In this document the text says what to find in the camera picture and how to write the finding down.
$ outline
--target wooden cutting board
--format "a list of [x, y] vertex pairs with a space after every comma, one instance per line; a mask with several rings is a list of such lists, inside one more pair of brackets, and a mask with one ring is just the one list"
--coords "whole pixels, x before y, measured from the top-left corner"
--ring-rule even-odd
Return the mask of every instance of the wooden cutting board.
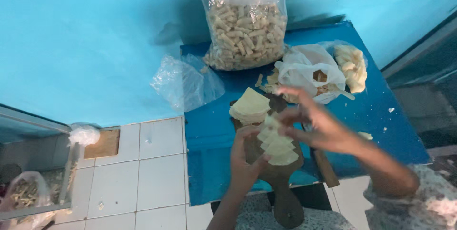
[[117, 155], [120, 129], [100, 131], [100, 139], [84, 148], [84, 159], [93, 159]]
[[[287, 107], [287, 102], [282, 97], [273, 94], [265, 94], [265, 97], [270, 99], [271, 110], [268, 114], [272, 114], [273, 112], [279, 113]], [[231, 120], [235, 127], [235, 131], [238, 130], [238, 128], [243, 127], [243, 124], [241, 124], [239, 120], [234, 119], [233, 117]], [[264, 150], [260, 148], [261, 144], [262, 141], [257, 139], [257, 137], [246, 139], [244, 143], [246, 162], [252, 164], [264, 153]], [[259, 179], [266, 181], [273, 188], [276, 195], [274, 205], [275, 219], [286, 228], [297, 227], [301, 225], [304, 220], [303, 207], [289, 188], [290, 175], [303, 165], [303, 153], [299, 143], [293, 141], [292, 144], [295, 146], [294, 151], [299, 155], [295, 162], [286, 166], [273, 166], [268, 164], [267, 168], [259, 175]]]

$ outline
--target plastic bag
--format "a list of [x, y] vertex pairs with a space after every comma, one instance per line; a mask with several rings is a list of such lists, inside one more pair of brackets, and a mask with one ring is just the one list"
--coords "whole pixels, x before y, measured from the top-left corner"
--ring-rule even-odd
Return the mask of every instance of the plastic bag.
[[72, 144], [79, 143], [83, 146], [93, 145], [100, 139], [100, 131], [93, 126], [72, 124], [70, 127], [72, 131], [68, 139]]
[[[342, 91], [346, 87], [346, 79], [333, 57], [318, 44], [291, 47], [283, 56], [283, 61], [277, 61], [275, 67], [279, 70], [278, 81], [281, 84], [302, 87], [314, 97], [316, 102], [321, 104], [329, 103], [342, 92], [334, 89], [316, 95], [318, 89], [322, 90], [329, 84], [334, 84], [337, 89]], [[324, 81], [314, 80], [314, 72], [318, 70], [327, 75]]]
[[203, 58], [215, 69], [260, 67], [284, 54], [285, 0], [202, 0], [211, 33]]
[[346, 85], [351, 90], [351, 93], [360, 93], [365, 90], [368, 61], [361, 50], [341, 40], [320, 42], [318, 44], [335, 56], [335, 60], [346, 78]]
[[[14, 211], [14, 210], [21, 210], [22, 208], [17, 208], [19, 206], [14, 198], [13, 195], [18, 192], [18, 188], [24, 184], [25, 185], [36, 185], [36, 193], [31, 194], [31, 196], [35, 197], [36, 200], [32, 205], [26, 206], [28, 208], [33, 207], [42, 207], [51, 205], [51, 194], [49, 192], [48, 185], [46, 181], [41, 176], [40, 173], [35, 171], [26, 171], [22, 174], [18, 175], [13, 181], [11, 181], [10, 186], [8, 187], [8, 191], [6, 192], [5, 198], [3, 199], [2, 203], [0, 204], [0, 212], [7, 212], [7, 211]], [[54, 212], [47, 212], [47, 213], [40, 213], [31, 216], [26, 216], [20, 219], [13, 219], [10, 221], [3, 221], [0, 227], [0, 230], [6, 229], [24, 229], [24, 230], [32, 230], [35, 227], [39, 226], [41, 222], [43, 222], [47, 217], [54, 214]]]
[[225, 93], [220, 78], [192, 54], [180, 60], [165, 55], [150, 85], [180, 112], [197, 109]]

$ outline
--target blue tabletop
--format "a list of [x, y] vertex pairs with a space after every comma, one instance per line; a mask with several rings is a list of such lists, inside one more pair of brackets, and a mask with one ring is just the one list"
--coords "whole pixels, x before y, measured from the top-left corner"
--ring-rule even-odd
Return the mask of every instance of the blue tabletop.
[[[343, 40], [360, 49], [368, 60], [366, 89], [351, 101], [343, 95], [327, 104], [327, 108], [352, 130], [373, 135], [373, 141], [402, 163], [423, 164], [429, 156], [421, 140], [404, 115], [370, 53], [350, 22], [319, 28], [287, 31], [284, 42], [290, 46]], [[204, 56], [210, 43], [181, 46], [182, 54]], [[230, 183], [230, 148], [235, 130], [230, 120], [229, 103], [239, 99], [247, 87], [263, 93], [255, 83], [262, 73], [271, 75], [273, 64], [241, 71], [217, 71], [225, 84], [225, 94], [198, 109], [185, 113], [187, 164], [191, 205], [222, 198]], [[292, 174], [292, 185], [319, 181], [317, 169], [310, 159], [309, 148], [300, 144], [304, 165]], [[352, 156], [327, 152], [339, 178], [364, 175]], [[252, 191], [271, 191], [268, 183], [258, 180]]]

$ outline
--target person's right hand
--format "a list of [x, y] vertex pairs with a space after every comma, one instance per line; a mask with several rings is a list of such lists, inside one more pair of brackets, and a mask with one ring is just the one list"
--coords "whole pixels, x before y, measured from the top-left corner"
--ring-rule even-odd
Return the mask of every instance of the person's right hand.
[[[371, 142], [353, 133], [334, 119], [305, 90], [282, 86], [277, 90], [277, 94], [283, 93], [297, 96], [300, 105], [295, 108], [287, 108], [278, 115], [277, 119], [284, 124], [284, 127], [279, 129], [279, 134], [302, 141], [313, 148], [351, 155], [357, 155], [362, 152], [364, 147], [372, 145]], [[313, 130], [305, 132], [295, 129], [293, 127], [295, 122], [303, 125], [311, 123]]]

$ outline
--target white plastic bag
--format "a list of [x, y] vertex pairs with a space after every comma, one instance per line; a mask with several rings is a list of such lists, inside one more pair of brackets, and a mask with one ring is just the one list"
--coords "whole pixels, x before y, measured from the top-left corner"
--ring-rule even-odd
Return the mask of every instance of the white plastic bag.
[[[335, 84], [342, 91], [346, 87], [346, 79], [333, 57], [318, 44], [291, 47], [284, 54], [283, 61], [277, 61], [275, 67], [279, 70], [278, 81], [281, 84], [302, 87], [321, 104], [329, 103], [341, 92], [328, 91], [316, 96], [318, 87]], [[326, 81], [317, 82], [313, 79], [314, 72], [318, 70], [327, 75]]]
[[100, 131], [93, 126], [72, 124], [70, 127], [72, 131], [68, 139], [72, 144], [79, 143], [83, 146], [93, 145], [100, 139]]
[[203, 58], [215, 69], [260, 67], [284, 54], [285, 0], [202, 0], [211, 34]]
[[[5, 198], [0, 204], [0, 212], [16, 210], [15, 200], [12, 196], [16, 193], [16, 188], [18, 187], [18, 184], [21, 184], [21, 180], [25, 180], [27, 184], [32, 184], [33, 182], [35, 182], [37, 187], [37, 191], [35, 194], [36, 201], [29, 208], [51, 205], [51, 195], [49, 192], [48, 185], [46, 184], [44, 178], [38, 172], [26, 171], [18, 175], [13, 181], [11, 181], [11, 184], [8, 187], [8, 191], [6, 192]], [[3, 221], [0, 230], [32, 230], [35, 227], [39, 226], [41, 222], [43, 222], [47, 217], [49, 217], [53, 213], [54, 212], [40, 213], [17, 220], [14, 219], [10, 221]]]
[[150, 85], [180, 112], [197, 109], [225, 93], [218, 75], [192, 54], [180, 60], [165, 55]]

